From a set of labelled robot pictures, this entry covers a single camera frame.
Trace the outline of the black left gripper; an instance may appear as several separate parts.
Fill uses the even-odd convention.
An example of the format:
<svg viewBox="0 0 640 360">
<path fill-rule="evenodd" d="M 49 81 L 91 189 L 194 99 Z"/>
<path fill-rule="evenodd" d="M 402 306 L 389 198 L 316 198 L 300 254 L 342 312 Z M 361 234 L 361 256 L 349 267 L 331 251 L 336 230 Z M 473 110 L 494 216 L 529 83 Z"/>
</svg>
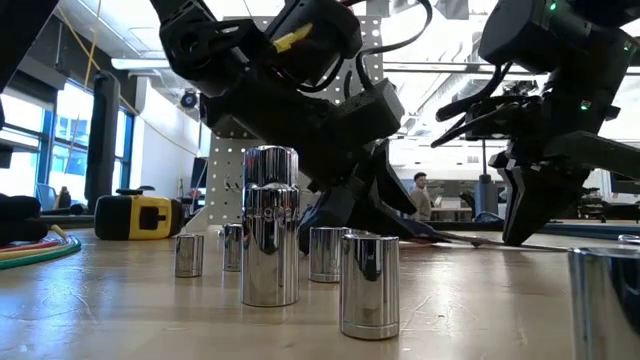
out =
<svg viewBox="0 0 640 360">
<path fill-rule="evenodd" d="M 203 93 L 201 107 L 211 129 L 233 120 L 265 143 L 297 152 L 299 170 L 310 180 L 308 189 L 324 192 L 301 218 L 301 251 L 309 250 L 310 230 L 319 227 L 409 242 L 449 242 L 431 226 L 393 210 L 412 215 L 416 207 L 389 163 L 390 142 L 376 143 L 381 138 L 379 83 L 336 105 L 245 78 L 216 96 Z M 352 191 L 362 194 L 356 198 Z"/>
</svg>

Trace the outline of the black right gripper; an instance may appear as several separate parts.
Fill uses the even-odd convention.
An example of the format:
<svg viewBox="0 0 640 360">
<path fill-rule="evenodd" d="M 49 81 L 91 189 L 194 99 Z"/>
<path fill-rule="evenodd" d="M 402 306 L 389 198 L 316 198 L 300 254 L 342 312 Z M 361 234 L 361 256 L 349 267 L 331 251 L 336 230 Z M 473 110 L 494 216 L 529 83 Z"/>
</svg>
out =
<svg viewBox="0 0 640 360">
<path fill-rule="evenodd" d="M 498 162 L 510 188 L 502 240 L 519 246 L 582 196 L 591 168 L 640 174 L 640 149 L 598 135 L 620 109 L 615 95 L 632 51 L 565 60 L 535 96 L 486 97 L 465 114 L 473 140 L 509 140 Z"/>
</svg>

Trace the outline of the white metal pegboard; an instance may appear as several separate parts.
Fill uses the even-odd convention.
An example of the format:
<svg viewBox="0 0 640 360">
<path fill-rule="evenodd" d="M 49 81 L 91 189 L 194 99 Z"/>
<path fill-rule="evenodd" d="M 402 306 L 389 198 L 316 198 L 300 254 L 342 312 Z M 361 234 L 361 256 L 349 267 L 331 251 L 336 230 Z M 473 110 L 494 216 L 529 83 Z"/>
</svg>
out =
<svg viewBox="0 0 640 360">
<path fill-rule="evenodd" d="M 356 15 L 360 22 L 363 48 L 381 46 L 382 18 L 380 16 Z M 381 80 L 383 77 L 382 55 L 374 55 L 369 58 L 367 67 L 371 71 L 373 80 Z M 325 99 L 333 105 L 344 102 L 344 76 L 352 70 L 350 81 L 350 94 L 355 95 L 362 91 L 362 86 L 353 65 L 353 60 L 345 60 L 339 74 L 332 83 L 319 93 L 303 93 L 303 95 Z M 207 189 L 205 193 L 207 224 L 209 226 L 222 226 L 226 223 L 239 223 L 241 221 L 242 186 L 244 169 L 244 152 L 264 144 L 252 134 L 237 124 L 234 120 L 225 119 L 218 123 L 216 130 L 211 130 L 210 151 L 208 156 Z M 301 188 L 300 206 L 301 212 L 313 205 L 319 193 L 312 193 L 307 189 L 310 180 L 300 173 L 298 184 Z"/>
</svg>

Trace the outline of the black cylinder bottle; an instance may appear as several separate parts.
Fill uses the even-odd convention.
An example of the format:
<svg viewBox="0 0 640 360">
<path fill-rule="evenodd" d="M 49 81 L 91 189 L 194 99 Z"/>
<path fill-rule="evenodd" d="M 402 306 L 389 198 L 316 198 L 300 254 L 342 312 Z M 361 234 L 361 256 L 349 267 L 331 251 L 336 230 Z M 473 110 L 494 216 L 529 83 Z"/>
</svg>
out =
<svg viewBox="0 0 640 360">
<path fill-rule="evenodd" d="M 475 212 L 498 213 L 498 190 L 489 174 L 481 174 L 475 185 Z"/>
</svg>

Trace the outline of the person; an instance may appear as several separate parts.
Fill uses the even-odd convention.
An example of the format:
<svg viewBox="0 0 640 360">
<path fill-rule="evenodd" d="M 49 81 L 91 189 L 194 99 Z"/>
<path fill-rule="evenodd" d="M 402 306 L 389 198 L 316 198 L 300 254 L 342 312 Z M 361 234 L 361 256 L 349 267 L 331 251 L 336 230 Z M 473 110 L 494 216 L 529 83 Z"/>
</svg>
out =
<svg viewBox="0 0 640 360">
<path fill-rule="evenodd" d="M 411 192 L 410 197 L 416 207 L 416 212 L 412 215 L 412 218 L 420 222 L 430 221 L 432 203 L 427 190 L 427 177 L 424 172 L 418 172 L 414 175 L 414 190 Z"/>
</svg>

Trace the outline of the black computer monitor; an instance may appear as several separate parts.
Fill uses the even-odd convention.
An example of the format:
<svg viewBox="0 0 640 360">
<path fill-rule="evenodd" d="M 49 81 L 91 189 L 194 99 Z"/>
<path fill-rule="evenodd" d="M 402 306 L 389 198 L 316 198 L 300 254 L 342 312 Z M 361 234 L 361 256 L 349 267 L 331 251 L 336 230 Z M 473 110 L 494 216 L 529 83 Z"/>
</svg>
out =
<svg viewBox="0 0 640 360">
<path fill-rule="evenodd" d="M 192 174 L 190 181 L 191 189 L 201 189 L 206 187 L 207 181 L 207 157 L 196 157 L 193 161 Z"/>
<path fill-rule="evenodd" d="M 617 173 L 610 173 L 610 187 L 612 193 L 640 195 L 640 180 Z"/>
</svg>

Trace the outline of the tall chrome deep socket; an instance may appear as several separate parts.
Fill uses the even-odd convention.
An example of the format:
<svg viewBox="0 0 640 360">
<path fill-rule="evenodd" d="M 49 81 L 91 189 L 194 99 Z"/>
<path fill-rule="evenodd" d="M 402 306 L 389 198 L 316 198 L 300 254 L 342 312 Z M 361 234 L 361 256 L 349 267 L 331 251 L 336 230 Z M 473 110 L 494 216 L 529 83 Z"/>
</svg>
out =
<svg viewBox="0 0 640 360">
<path fill-rule="evenodd" d="M 260 145 L 244 155 L 241 301 L 280 307 L 298 300 L 298 155 Z"/>
</svg>

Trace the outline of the small chrome socket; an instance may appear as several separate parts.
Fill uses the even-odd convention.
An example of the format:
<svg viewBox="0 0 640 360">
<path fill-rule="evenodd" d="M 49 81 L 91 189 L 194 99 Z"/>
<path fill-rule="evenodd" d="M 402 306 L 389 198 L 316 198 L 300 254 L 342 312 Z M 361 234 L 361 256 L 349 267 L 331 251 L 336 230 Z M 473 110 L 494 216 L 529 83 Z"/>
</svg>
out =
<svg viewBox="0 0 640 360">
<path fill-rule="evenodd" d="M 175 240 L 174 275 L 179 278 L 200 277 L 204 261 L 204 236 L 181 234 Z"/>
<path fill-rule="evenodd" d="M 223 270 L 241 271 L 241 253 L 243 243 L 243 227 L 239 223 L 227 223 L 223 226 Z"/>
</svg>

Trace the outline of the yellow black tape measure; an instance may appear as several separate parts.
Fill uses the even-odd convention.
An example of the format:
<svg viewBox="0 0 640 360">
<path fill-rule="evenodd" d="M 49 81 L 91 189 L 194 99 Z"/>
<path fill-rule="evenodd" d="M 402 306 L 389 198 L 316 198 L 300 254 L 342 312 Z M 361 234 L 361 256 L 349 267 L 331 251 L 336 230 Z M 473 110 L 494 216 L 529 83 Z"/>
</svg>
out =
<svg viewBox="0 0 640 360">
<path fill-rule="evenodd" d="M 101 196 L 94 214 L 95 235 L 101 240 L 158 240 L 177 235 L 185 225 L 182 203 L 147 196 L 141 189 L 118 189 Z"/>
</svg>

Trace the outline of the black vertical pillar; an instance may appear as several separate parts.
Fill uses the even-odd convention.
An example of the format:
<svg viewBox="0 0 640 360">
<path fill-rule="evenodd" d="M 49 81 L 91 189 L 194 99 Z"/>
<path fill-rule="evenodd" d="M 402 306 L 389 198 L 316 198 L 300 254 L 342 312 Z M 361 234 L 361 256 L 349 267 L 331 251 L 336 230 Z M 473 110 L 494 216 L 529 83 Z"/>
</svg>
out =
<svg viewBox="0 0 640 360">
<path fill-rule="evenodd" d="M 84 191 L 91 214 L 98 198 L 110 195 L 112 191 L 119 107 L 119 80 L 108 71 L 98 71 L 94 79 Z"/>
</svg>

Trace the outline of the black grey work glove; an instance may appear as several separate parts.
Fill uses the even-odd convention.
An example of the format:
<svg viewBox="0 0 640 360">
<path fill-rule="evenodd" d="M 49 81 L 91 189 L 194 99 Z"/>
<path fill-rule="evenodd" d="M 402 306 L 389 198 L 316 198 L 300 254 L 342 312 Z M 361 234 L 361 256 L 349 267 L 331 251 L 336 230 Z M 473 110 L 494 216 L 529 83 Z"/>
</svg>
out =
<svg viewBox="0 0 640 360">
<path fill-rule="evenodd" d="M 44 238 L 49 229 L 38 220 L 40 210 L 41 203 L 34 197 L 0 193 L 0 247 Z"/>
</svg>

